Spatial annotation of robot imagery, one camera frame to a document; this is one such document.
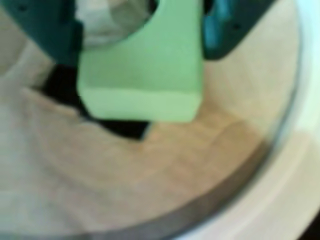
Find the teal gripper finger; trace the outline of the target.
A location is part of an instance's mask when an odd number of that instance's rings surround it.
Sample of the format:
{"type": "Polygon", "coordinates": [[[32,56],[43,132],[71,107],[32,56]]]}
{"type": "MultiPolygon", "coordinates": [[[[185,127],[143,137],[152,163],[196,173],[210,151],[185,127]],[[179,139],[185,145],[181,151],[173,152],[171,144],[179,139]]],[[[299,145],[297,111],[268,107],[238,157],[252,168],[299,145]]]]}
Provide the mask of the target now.
{"type": "Polygon", "coordinates": [[[268,0],[204,0],[204,58],[216,61],[230,54],[268,9],[268,0]]]}
{"type": "Polygon", "coordinates": [[[7,14],[57,64],[78,65],[83,24],[75,0],[2,0],[7,14]]]}

